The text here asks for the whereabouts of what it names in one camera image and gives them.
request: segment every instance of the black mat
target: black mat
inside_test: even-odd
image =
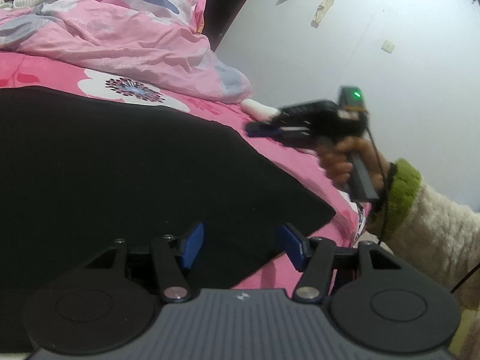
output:
[[[275,225],[308,234],[333,214],[229,127],[162,106],[2,89],[0,352],[30,349],[21,308],[35,287],[115,238],[147,244],[202,220],[190,284],[228,288],[278,253]]]

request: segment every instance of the white wall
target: white wall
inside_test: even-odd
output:
[[[469,0],[248,0],[217,50],[253,98],[336,99],[360,86],[384,155],[408,159],[439,192],[480,209],[480,7]],[[395,44],[392,54],[381,50]]]

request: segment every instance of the wall switch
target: wall switch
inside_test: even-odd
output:
[[[382,50],[386,51],[388,54],[392,54],[394,48],[395,45],[392,42],[388,40],[385,40],[385,42],[383,42]]]

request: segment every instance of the screw head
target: screw head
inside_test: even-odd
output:
[[[295,293],[302,299],[315,299],[320,296],[320,291],[317,288],[308,286],[298,288]]]
[[[188,291],[183,287],[168,287],[163,291],[163,294],[169,299],[183,299],[188,295]]]

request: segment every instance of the sleeve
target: sleeve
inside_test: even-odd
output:
[[[407,161],[396,162],[382,240],[393,253],[449,290],[480,261],[480,215],[425,184]],[[386,207],[367,230],[380,237]],[[464,307],[480,303],[480,270],[455,293]]]

